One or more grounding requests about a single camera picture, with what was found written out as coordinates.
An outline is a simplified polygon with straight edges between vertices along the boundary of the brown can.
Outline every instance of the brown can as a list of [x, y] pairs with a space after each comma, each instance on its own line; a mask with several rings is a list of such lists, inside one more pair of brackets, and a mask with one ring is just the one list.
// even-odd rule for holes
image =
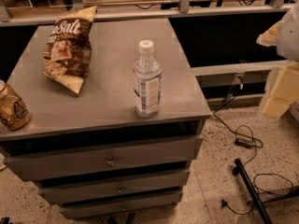
[[0, 120], [9, 130], [18, 130], [30, 119], [22, 98], [3, 80], [0, 80]]

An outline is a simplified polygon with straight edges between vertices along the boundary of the brown chip bag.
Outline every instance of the brown chip bag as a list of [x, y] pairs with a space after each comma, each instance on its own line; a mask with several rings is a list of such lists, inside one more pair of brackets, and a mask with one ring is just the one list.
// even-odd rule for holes
[[43, 57], [46, 77], [79, 94], [92, 56], [89, 33], [96, 6], [59, 18], [52, 29]]

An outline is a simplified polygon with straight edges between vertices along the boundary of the terrazzo floor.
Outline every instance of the terrazzo floor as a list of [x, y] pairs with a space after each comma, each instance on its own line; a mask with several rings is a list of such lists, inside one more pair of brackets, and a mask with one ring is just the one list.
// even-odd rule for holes
[[[135, 211], [135, 224], [259, 224], [263, 223], [253, 207], [247, 215], [235, 214], [225, 200], [239, 213], [251, 209], [251, 198], [240, 175], [232, 175], [234, 160], [243, 163], [256, 157], [245, 166], [251, 181], [257, 174], [256, 185], [265, 190], [290, 186], [281, 175], [299, 183], [299, 123], [287, 112], [281, 119], [270, 119], [260, 113], [258, 106], [228, 108], [217, 112], [233, 131], [241, 125], [251, 128], [253, 136], [262, 140], [262, 148], [247, 149], [235, 145], [235, 135], [214, 116], [206, 121], [198, 157], [191, 165], [191, 174], [177, 205], [154, 207]], [[251, 135], [249, 128], [238, 131]], [[265, 204], [273, 223], [299, 223], [299, 198]], [[113, 217], [124, 224], [128, 213], [79, 220], [65, 219], [57, 206], [46, 203], [37, 194], [32, 183], [23, 183], [8, 169], [0, 172], [0, 217], [10, 217], [13, 224], [95, 224], [107, 223]]]

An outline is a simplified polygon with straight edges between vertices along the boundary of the water bottle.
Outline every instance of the water bottle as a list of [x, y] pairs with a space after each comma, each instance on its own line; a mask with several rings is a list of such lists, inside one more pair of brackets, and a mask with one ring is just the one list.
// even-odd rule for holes
[[139, 53], [133, 65], [135, 110], [140, 117], [149, 118], [159, 111], [162, 67], [153, 57], [152, 41], [140, 41]]

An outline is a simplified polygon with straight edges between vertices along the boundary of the gray tabletop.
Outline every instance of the gray tabletop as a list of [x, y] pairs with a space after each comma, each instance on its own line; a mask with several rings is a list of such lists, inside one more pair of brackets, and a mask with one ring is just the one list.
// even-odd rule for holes
[[[94, 23], [90, 70], [79, 97], [43, 74], [42, 50], [52, 26], [39, 26], [8, 84], [26, 103], [31, 120], [18, 131], [2, 124], [0, 141], [208, 118], [210, 110], [168, 19]], [[163, 67], [158, 115], [135, 112], [133, 62], [138, 42], [151, 39]]]

